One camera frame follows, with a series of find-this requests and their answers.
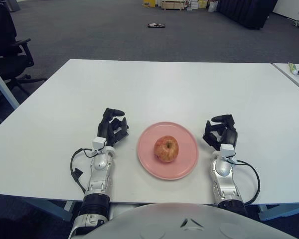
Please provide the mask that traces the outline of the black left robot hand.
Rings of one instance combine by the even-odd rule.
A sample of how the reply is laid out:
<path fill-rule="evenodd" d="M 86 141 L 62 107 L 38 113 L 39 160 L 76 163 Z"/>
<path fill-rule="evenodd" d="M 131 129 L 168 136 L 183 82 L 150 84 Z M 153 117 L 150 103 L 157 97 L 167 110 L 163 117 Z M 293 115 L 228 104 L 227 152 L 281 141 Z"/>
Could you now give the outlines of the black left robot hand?
<path fill-rule="evenodd" d="M 106 146 L 114 144 L 128 136 L 127 120 L 121 110 L 106 108 L 98 126 L 97 136 L 106 139 Z"/>

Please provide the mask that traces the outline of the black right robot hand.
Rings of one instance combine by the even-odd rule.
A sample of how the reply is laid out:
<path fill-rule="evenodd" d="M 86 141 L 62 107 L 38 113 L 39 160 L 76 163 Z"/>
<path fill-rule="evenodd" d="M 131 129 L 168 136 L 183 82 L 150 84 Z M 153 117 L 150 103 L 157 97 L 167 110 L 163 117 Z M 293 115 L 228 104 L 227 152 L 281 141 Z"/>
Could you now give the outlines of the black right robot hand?
<path fill-rule="evenodd" d="M 218 151 L 220 151 L 221 144 L 230 144 L 235 148 L 238 133 L 234 127 L 232 115 L 216 116 L 211 121 L 216 124 L 212 125 L 209 120 L 206 122 L 203 140 Z"/>

